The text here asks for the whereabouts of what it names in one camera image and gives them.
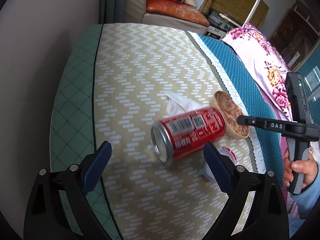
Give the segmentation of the person's right hand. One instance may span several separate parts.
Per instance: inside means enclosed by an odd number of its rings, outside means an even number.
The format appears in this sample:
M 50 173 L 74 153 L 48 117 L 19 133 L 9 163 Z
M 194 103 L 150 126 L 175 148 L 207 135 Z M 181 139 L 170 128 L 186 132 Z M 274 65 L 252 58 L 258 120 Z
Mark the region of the person's right hand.
M 284 173 L 283 173 L 283 182 L 286 186 L 289 186 L 293 182 L 293 172 L 304 174 L 304 180 L 302 183 L 302 189 L 311 185 L 316 179 L 318 173 L 318 166 L 309 153 L 308 160 L 297 160 L 291 162 L 289 160 L 289 150 L 286 149 L 284 153 Z

